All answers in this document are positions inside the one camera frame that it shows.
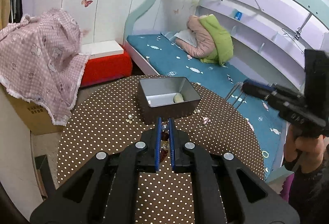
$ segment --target silver bolt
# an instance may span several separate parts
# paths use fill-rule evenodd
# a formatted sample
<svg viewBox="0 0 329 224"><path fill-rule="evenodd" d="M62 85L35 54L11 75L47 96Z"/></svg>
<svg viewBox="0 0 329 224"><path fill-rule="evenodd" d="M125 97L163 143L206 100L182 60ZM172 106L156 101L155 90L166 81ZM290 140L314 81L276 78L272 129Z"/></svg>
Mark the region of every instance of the silver bolt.
<svg viewBox="0 0 329 224"><path fill-rule="evenodd" d="M99 152L99 153L96 154L96 158L98 160L103 160L103 159L106 158L106 153L105 152Z"/></svg>
<svg viewBox="0 0 329 224"><path fill-rule="evenodd" d="M145 142L139 141L135 144L135 146L138 149L143 149L143 148L145 148L146 144L145 144Z"/></svg>
<svg viewBox="0 0 329 224"><path fill-rule="evenodd" d="M186 149L193 149L195 147L195 144L192 142L187 142L185 143L185 148Z"/></svg>
<svg viewBox="0 0 329 224"><path fill-rule="evenodd" d="M224 153L224 158L225 158L226 160L231 161L231 160L233 160L234 155L231 154L231 153Z"/></svg>

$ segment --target red ottoman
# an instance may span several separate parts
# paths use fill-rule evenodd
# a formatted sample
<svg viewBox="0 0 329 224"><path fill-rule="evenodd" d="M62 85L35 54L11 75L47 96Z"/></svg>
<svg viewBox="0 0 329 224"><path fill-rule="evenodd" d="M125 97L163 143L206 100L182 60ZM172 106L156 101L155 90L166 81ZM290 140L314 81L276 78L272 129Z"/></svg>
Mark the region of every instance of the red ottoman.
<svg viewBox="0 0 329 224"><path fill-rule="evenodd" d="M129 54L99 57L88 60L80 87L131 76L133 63Z"/></svg>

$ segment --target round table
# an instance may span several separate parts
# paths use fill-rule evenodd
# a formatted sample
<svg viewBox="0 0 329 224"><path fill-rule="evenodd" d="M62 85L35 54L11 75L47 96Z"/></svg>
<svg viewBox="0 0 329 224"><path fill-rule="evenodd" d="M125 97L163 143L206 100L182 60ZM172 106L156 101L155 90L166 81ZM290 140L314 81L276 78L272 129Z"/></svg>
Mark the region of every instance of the round table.
<svg viewBox="0 0 329 224"><path fill-rule="evenodd" d="M154 77L160 76L132 76L115 81L95 91L76 108L60 140L57 168L60 185L97 152L118 153L139 141L143 131L154 128L143 123L136 99L138 81ZM232 152L263 179L263 156L247 120L234 112L225 123L222 114L231 110L225 102L211 122L200 127L202 116L218 110L222 98L203 86L192 85L202 97L197 107L201 112L176 119L177 129L186 131L192 142L210 153ZM133 115L131 124L126 121L129 114ZM156 174L141 173L139 177L136 223L194 223L190 174L173 173L170 156L160 164Z"/></svg>

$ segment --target human hand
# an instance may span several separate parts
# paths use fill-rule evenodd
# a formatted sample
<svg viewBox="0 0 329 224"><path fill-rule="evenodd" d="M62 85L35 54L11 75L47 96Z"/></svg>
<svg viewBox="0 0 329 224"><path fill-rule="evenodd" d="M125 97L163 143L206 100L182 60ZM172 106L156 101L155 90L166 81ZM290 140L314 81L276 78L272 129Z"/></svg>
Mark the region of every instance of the human hand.
<svg viewBox="0 0 329 224"><path fill-rule="evenodd" d="M323 155L326 149L324 142L325 136L320 135L318 138L306 138L297 137L296 134L301 131L293 125L289 126L286 143L284 145L284 157L287 162L294 161L297 156L297 150L305 152L302 160L300 160L300 166L302 173L310 173L316 170L323 161Z"/></svg>

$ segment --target pink cushion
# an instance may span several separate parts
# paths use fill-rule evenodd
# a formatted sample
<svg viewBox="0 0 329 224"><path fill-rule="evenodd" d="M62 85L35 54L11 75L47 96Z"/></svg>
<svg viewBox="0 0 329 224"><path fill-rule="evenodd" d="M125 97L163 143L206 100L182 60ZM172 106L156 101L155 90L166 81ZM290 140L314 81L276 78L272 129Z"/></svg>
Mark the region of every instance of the pink cushion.
<svg viewBox="0 0 329 224"><path fill-rule="evenodd" d="M184 51L192 57L208 57L216 46L211 35L199 22L199 17L191 15L187 22L187 27L195 33L198 47L193 47L179 38L176 39L176 44L183 48Z"/></svg>

